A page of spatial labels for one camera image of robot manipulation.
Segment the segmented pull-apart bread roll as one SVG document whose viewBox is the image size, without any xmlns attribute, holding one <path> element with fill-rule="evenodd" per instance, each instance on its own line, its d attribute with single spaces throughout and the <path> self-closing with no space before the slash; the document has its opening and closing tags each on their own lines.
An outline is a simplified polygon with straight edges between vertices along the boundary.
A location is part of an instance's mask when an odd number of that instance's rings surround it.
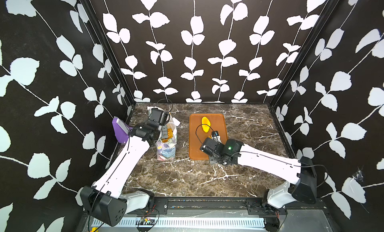
<svg viewBox="0 0 384 232">
<path fill-rule="evenodd" d="M 168 128 L 167 130 L 167 139 L 171 139 L 173 137 L 173 130 L 171 128 Z"/>
</svg>

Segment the oval yellow bread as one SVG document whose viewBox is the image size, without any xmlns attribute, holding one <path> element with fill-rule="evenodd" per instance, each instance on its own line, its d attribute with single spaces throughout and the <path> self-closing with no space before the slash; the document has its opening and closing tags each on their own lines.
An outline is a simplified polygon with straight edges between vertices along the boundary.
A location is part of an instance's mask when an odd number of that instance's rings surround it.
<svg viewBox="0 0 384 232">
<path fill-rule="evenodd" d="M 202 129 L 205 133 L 208 133 L 211 129 L 211 122 L 207 117 L 202 117 Z"/>
</svg>

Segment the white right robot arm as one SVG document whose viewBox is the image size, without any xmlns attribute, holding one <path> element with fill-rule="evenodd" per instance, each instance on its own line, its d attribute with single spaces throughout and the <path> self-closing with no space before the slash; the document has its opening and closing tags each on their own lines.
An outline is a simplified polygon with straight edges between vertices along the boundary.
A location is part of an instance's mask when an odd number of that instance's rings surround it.
<svg viewBox="0 0 384 232">
<path fill-rule="evenodd" d="M 252 167 L 284 179 L 281 185 L 267 192 L 262 206 L 276 209 L 292 202 L 315 204 L 317 200 L 317 173 L 307 157 L 290 159 L 253 148 L 238 140 L 225 144 L 206 138 L 200 150 L 222 165 Z"/>
</svg>

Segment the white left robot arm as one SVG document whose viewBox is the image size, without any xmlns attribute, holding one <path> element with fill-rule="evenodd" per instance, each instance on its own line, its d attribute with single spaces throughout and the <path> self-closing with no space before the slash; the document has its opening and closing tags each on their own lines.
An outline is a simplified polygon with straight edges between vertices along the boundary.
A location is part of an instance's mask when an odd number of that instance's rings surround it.
<svg viewBox="0 0 384 232">
<path fill-rule="evenodd" d="M 112 124 L 116 138 L 125 146 L 101 178 L 81 190 L 80 198 L 89 218 L 114 227 L 128 213 L 142 210 L 148 214 L 156 209 L 152 192 L 140 189 L 123 194 L 123 188 L 151 143 L 161 137 L 166 124 L 152 125 L 146 121 L 132 128 L 119 118 L 114 118 Z"/>
</svg>

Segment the purple plastic box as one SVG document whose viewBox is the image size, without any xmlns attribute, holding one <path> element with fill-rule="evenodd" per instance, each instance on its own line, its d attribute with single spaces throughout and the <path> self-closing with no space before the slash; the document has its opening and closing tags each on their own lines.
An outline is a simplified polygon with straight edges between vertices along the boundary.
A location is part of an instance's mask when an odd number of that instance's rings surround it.
<svg viewBox="0 0 384 232">
<path fill-rule="evenodd" d="M 124 121 L 122 121 L 118 117 L 113 118 L 112 125 L 114 128 L 115 137 L 117 141 L 121 144 L 126 144 L 128 142 L 129 134 L 132 130 L 132 127 L 127 125 Z"/>
</svg>

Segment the brown plastic tray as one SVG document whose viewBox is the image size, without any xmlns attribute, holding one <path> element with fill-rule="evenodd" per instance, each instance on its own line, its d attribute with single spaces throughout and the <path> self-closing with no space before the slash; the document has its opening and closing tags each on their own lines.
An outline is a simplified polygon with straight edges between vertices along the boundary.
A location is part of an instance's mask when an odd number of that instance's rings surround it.
<svg viewBox="0 0 384 232">
<path fill-rule="evenodd" d="M 210 121 L 211 129 L 203 130 L 203 117 Z M 209 156 L 200 150 L 206 138 L 212 137 L 212 132 L 218 131 L 223 144 L 228 140 L 226 121 L 223 114 L 191 114 L 189 117 L 189 157 L 192 160 L 208 160 Z"/>
</svg>

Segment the small electronics circuit board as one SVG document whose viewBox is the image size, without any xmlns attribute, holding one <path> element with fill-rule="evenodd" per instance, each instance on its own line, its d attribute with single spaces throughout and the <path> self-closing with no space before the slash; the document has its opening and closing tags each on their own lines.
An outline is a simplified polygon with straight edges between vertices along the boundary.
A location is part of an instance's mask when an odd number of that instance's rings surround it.
<svg viewBox="0 0 384 232">
<path fill-rule="evenodd" d="M 148 227 L 154 226 L 156 222 L 157 222 L 156 218 L 141 217 L 141 218 L 138 218 L 136 227 L 137 228 L 141 228 L 141 227 L 144 227 L 144 228 L 147 227 L 148 228 Z"/>
</svg>

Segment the black front mounting rail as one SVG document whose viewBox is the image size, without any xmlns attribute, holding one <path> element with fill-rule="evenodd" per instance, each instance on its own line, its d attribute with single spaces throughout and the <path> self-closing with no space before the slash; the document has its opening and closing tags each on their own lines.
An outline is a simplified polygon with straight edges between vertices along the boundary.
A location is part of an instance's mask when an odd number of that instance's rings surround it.
<svg viewBox="0 0 384 232">
<path fill-rule="evenodd" d="M 262 198 L 247 197 L 154 197 L 155 209 L 161 215 L 171 210 L 246 210 L 249 215 L 277 217 L 287 215 L 287 210 L 262 207 Z"/>
</svg>

